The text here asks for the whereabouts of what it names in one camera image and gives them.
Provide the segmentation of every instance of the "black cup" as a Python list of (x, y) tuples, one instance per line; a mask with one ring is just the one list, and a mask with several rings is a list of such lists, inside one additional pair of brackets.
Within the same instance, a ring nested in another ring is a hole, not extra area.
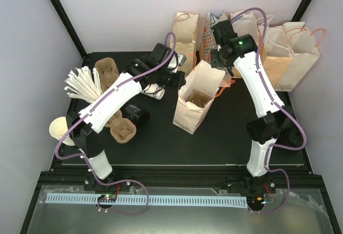
[(150, 119), (150, 113), (138, 108), (134, 104), (126, 104), (122, 107), (123, 117), (131, 120), (136, 127), (143, 127)]

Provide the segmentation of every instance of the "white wall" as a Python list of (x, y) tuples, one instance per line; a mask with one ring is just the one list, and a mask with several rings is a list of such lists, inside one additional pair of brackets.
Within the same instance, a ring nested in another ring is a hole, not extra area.
[[(343, 18), (342, 0), (313, 0), (303, 20), (312, 30), (325, 28), (321, 58), (292, 92), (307, 151), (316, 174), (323, 175), (343, 230)], [(315, 34), (317, 40), (320, 31)]]
[(177, 11), (219, 14), (259, 6), (274, 23), (290, 20), (301, 0), (61, 0), (86, 51), (151, 50)]
[(49, 0), (0, 3), (0, 228), (12, 234), (53, 157), (49, 123), (65, 115), (63, 81), (81, 57)]

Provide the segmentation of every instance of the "bundle of white sticks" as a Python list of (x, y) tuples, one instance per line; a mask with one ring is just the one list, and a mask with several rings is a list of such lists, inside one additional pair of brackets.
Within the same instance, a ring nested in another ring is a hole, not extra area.
[(67, 93), (70, 98), (82, 99), (91, 104), (102, 95), (99, 73), (93, 68), (93, 81), (89, 67), (76, 68), (76, 70), (78, 75), (70, 70), (69, 78), (65, 80), (69, 86), (64, 89), (72, 91)]

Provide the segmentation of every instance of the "black tabletop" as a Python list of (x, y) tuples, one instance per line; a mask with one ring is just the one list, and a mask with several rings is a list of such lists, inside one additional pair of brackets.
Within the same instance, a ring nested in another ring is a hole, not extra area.
[[(112, 57), (119, 70), (132, 59), (147, 52), (92, 53), (83, 65), (94, 67), (96, 61)], [(287, 93), (278, 92), (285, 105), (290, 105)], [(139, 94), (130, 103), (147, 110), (150, 121), (137, 129), (135, 137), (126, 144), (117, 143), (109, 129), (99, 134), (112, 165), (246, 165), (250, 157), (251, 139), (245, 125), (257, 119), (249, 91), (242, 79), (224, 90), (213, 102), (206, 118), (193, 135), (173, 125), (177, 90), (167, 89), (161, 100)], [(79, 112), (87, 102), (72, 99), (69, 109)], [(75, 147), (64, 146), (63, 154), (75, 153)], [(79, 158), (64, 165), (84, 164)], [(274, 148), (271, 165), (303, 165), (302, 152), (285, 153)]]

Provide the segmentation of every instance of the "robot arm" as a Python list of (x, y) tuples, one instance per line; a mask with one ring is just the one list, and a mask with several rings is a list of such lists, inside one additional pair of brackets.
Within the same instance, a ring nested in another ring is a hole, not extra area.
[(283, 122), (279, 120), (280, 111), (271, 101), (266, 89), (275, 102), (281, 106), (284, 106), (284, 103), (269, 82), (260, 58), (259, 69), (256, 67), (257, 46), (252, 36), (247, 34), (238, 37), (229, 20), (217, 23), (212, 27), (212, 31), (218, 50), (211, 50), (211, 66), (224, 69), (231, 75), (232, 67), (235, 67), (242, 75), (255, 105), (258, 119), (247, 124), (252, 139), (247, 168), (253, 177), (260, 177), (267, 172), (265, 167), (269, 165), (271, 151), (266, 158), (268, 146), (276, 142)]
[(102, 145), (100, 133), (107, 121), (132, 97), (139, 94), (149, 84), (158, 84), (179, 89), (185, 84), (184, 72), (177, 71), (177, 67), (186, 60), (185, 55), (173, 56), (163, 67), (150, 74), (129, 81), (120, 87), (120, 83), (138, 76), (148, 70), (153, 69), (168, 57), (171, 49), (161, 43), (157, 44), (154, 50), (141, 59), (134, 59), (127, 63), (123, 73), (119, 75), (117, 81), (104, 92), (98, 99), (82, 109), (79, 114), (70, 112), (67, 114), (67, 124), (70, 128), (80, 118), (88, 115), (84, 122), (71, 132), (70, 136), (76, 146), (82, 149), (88, 161), (100, 179), (106, 178), (112, 167), (108, 162), (105, 150)]

